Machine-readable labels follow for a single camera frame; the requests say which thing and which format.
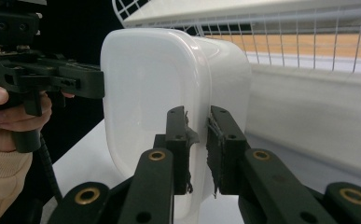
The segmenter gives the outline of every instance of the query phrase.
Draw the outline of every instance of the white bin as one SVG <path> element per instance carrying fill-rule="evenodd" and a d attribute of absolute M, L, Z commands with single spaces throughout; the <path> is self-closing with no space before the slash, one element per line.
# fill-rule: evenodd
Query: white bin
<path fill-rule="evenodd" d="M 124 179 L 153 147 L 155 134 L 165 133 L 168 110 L 185 107 L 201 142 L 191 148 L 194 192 L 175 197 L 174 218 L 197 223 L 203 195 L 213 193 L 211 176 L 205 176 L 210 105 L 226 108 L 244 129 L 252 77 L 244 53 L 230 42 L 176 30 L 125 29 L 106 37 L 101 68 L 107 144 Z"/>

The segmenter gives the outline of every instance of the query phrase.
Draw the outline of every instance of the wire rack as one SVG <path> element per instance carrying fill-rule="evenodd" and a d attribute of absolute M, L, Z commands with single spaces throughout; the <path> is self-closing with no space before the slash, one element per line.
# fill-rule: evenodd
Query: wire rack
<path fill-rule="evenodd" d="M 361 74 L 361 1 L 273 13 L 220 14 L 129 23 L 148 0 L 113 0 L 124 28 L 159 27 L 224 39 L 243 49 L 250 63 Z"/>

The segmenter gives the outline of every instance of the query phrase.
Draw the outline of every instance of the black cable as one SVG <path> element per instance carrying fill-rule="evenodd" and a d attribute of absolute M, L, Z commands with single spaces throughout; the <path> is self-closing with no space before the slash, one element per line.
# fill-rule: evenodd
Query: black cable
<path fill-rule="evenodd" d="M 38 150 L 38 154 L 40 155 L 41 162 L 43 163 L 43 168 L 46 173 L 47 179 L 49 181 L 49 185 L 54 194 L 55 200 L 59 203 L 63 196 L 61 191 L 59 190 L 58 182 L 54 173 L 54 169 L 52 167 L 51 157 L 49 156 L 49 149 L 47 148 L 46 141 L 43 138 L 43 134 L 40 135 L 41 148 Z"/>

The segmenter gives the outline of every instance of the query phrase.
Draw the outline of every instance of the beige sleeve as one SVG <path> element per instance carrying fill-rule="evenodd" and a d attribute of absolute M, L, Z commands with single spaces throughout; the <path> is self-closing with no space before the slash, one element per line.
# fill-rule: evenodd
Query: beige sleeve
<path fill-rule="evenodd" d="M 32 153 L 0 152 L 0 216 L 21 193 Z"/>

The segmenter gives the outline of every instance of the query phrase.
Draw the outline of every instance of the wooden surface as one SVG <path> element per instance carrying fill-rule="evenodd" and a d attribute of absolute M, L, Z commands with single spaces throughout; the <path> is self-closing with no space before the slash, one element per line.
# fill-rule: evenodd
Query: wooden surface
<path fill-rule="evenodd" d="M 361 35 L 208 35 L 245 51 L 361 58 Z"/>

